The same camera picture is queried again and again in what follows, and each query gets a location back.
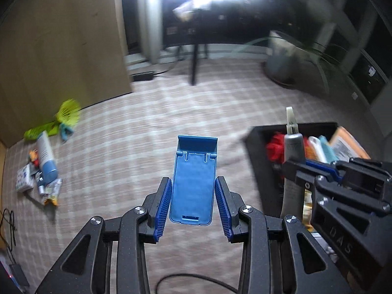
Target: rectangular slot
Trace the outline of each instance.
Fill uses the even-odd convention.
[[[195,220],[198,221],[199,217],[192,217],[192,216],[182,216],[184,220]]]

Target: white handle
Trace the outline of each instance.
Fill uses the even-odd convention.
[[[323,147],[321,146],[320,139],[313,137],[313,136],[310,136],[308,138],[308,143],[314,149],[314,152],[316,153],[317,159],[319,159],[319,161],[322,163],[328,163],[327,159],[325,157],[325,154],[324,154]]]

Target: blue plastic holder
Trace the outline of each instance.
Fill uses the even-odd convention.
[[[178,136],[170,220],[209,225],[214,203],[218,138]]]

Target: wooden panel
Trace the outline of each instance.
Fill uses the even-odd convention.
[[[2,184],[3,184],[3,170],[4,170],[4,162],[5,162],[5,153],[7,152],[7,148],[0,141],[0,209],[3,211],[3,201],[2,201]],[[1,235],[4,235],[4,229],[1,227]],[[2,239],[0,239],[0,248],[5,248],[5,244]]]
[[[131,91],[114,0],[17,0],[0,26],[0,139]]]

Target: ribbed blue pad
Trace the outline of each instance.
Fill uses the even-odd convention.
[[[218,204],[219,215],[222,221],[223,232],[227,236],[227,239],[230,241],[233,237],[233,230],[231,229],[231,216],[229,208],[227,207],[226,199],[223,196],[222,187],[218,179],[215,179],[215,196],[216,202]]]
[[[163,235],[163,229],[165,228],[165,222],[167,217],[167,212],[169,211],[169,205],[172,195],[172,184],[171,179],[167,181],[165,191],[163,192],[161,203],[159,204],[158,211],[155,216],[155,230],[154,239],[156,242]]]

